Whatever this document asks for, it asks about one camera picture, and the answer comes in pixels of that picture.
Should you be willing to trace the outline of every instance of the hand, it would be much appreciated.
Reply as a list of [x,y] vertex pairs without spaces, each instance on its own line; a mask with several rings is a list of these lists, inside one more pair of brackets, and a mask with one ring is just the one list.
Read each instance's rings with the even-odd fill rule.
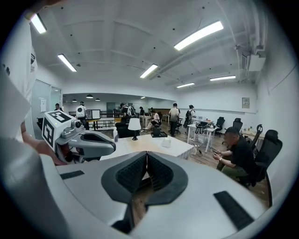
[[52,158],[53,162],[55,163],[55,165],[66,165],[67,163],[60,161],[54,151],[49,147],[49,145],[46,143],[46,141],[41,140],[37,147],[36,150],[39,154],[44,154],[44,155],[48,155]]
[[213,154],[213,158],[214,158],[215,160],[220,160],[221,156],[218,155],[218,154]]
[[221,151],[217,150],[216,153],[217,153],[218,155],[222,156],[222,152],[221,152]]

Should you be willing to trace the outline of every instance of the floor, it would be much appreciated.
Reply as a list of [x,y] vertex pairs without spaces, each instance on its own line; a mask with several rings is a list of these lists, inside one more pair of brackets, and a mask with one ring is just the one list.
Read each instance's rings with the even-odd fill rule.
[[[170,134],[169,131],[169,126],[167,122],[162,122],[161,125],[161,129],[162,131],[164,131],[165,133],[167,133],[168,135]],[[185,134],[185,129],[180,128],[180,134],[177,132],[176,133],[176,138],[178,140],[181,140],[183,142],[187,142],[187,135]],[[146,134],[150,134],[150,130],[147,132],[141,132],[140,135],[146,135]],[[106,131],[106,132],[102,132],[105,133],[107,136],[113,138],[113,133],[110,131]],[[226,144],[222,144],[222,142],[224,141],[223,139],[223,135],[221,135],[219,137],[219,135],[215,136],[214,139],[214,143],[213,143],[213,149],[215,150],[219,150],[219,151],[224,151],[226,150]],[[216,168],[218,162],[213,159],[212,155],[213,152],[211,150],[208,150],[207,153],[205,153],[205,147],[200,147],[199,150],[201,150],[202,154],[199,153],[199,151],[197,152],[196,155],[191,155],[189,157],[188,160],[190,161],[194,161],[196,163],[201,163],[201,164],[205,164],[208,165],[212,168]],[[261,202],[266,206],[269,207],[269,194],[268,194],[268,185],[267,185],[267,181],[266,179],[264,179],[263,181],[259,182],[256,184],[255,187],[249,187],[249,190],[257,197],[261,200]],[[145,214],[145,208],[144,208],[144,202],[146,201],[146,198],[153,193],[153,189],[152,188],[145,188],[139,192],[137,192],[134,195],[133,198],[133,216],[134,216],[134,221],[135,224],[137,224],[143,217],[143,215]]]

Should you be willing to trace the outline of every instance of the ceiling light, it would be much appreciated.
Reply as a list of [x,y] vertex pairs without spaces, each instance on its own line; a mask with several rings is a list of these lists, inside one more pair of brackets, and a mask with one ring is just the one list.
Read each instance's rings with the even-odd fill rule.
[[35,28],[37,29],[37,31],[41,34],[46,32],[46,27],[43,24],[42,20],[40,19],[38,14],[34,14],[33,17],[31,18],[31,22],[33,23],[33,25],[35,26]]
[[212,79],[210,79],[210,81],[214,81],[214,80],[228,80],[228,79],[235,79],[235,76],[212,78]]
[[70,68],[71,71],[77,71],[75,68],[73,68],[71,63],[65,58],[64,54],[59,54],[58,57],[64,64],[66,64],[68,68]]
[[140,78],[145,78],[148,74],[150,74],[155,68],[158,66],[156,64],[152,64],[141,76]]
[[177,50],[181,50],[183,49],[184,47],[190,45],[191,43],[207,36],[207,35],[210,35],[214,32],[217,32],[219,30],[222,30],[223,29],[223,25],[221,24],[220,21],[217,21],[205,28],[202,28],[200,30],[198,30],[197,32],[191,34],[190,36],[186,37],[185,39],[183,39],[182,41],[180,41],[178,44],[176,44],[174,46],[175,49]]
[[177,88],[182,88],[182,87],[189,86],[189,85],[193,85],[193,84],[194,84],[194,83],[192,82],[192,83],[189,83],[189,84],[179,85],[179,86],[177,86]]

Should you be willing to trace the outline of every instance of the sleeve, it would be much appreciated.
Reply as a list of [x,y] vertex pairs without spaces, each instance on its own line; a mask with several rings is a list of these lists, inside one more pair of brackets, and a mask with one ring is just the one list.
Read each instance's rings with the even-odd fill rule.
[[242,161],[246,156],[246,151],[243,150],[241,147],[236,147],[233,151],[232,160],[231,162],[235,165],[242,165]]

